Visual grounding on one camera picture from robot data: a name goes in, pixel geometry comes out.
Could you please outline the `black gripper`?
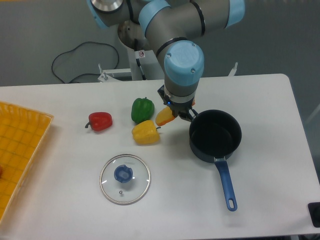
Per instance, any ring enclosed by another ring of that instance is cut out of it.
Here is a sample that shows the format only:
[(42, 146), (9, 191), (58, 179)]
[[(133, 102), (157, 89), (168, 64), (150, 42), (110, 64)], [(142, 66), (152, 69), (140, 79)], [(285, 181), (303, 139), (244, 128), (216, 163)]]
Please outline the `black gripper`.
[(170, 88), (164, 84), (157, 92), (174, 117), (192, 122), (198, 116), (198, 112), (193, 109), (196, 90), (192, 87), (175, 85)]

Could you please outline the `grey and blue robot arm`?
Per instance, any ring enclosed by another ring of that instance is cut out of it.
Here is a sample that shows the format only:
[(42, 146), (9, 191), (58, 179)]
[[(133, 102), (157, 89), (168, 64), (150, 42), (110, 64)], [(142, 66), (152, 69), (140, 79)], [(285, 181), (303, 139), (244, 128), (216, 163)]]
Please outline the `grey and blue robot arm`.
[(99, 25), (130, 21), (141, 29), (164, 73), (158, 94), (174, 117), (190, 122), (205, 68), (204, 53), (192, 39), (237, 24), (246, 11), (243, 0), (189, 0), (177, 7), (166, 0), (89, 0), (87, 5)]

